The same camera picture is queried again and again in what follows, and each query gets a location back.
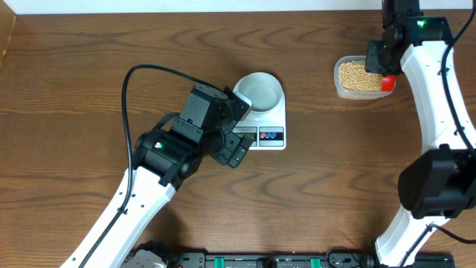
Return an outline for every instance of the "green indicator light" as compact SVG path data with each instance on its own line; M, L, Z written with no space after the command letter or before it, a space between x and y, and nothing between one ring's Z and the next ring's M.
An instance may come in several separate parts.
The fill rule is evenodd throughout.
M425 20L416 21L416 24L418 25L418 27L423 28L426 24L426 21Z

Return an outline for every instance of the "white backdrop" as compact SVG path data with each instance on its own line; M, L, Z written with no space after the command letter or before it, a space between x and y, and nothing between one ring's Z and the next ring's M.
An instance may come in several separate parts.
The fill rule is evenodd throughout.
M381 0L4 0L16 14L377 10ZM420 0L422 9L466 9L472 0Z

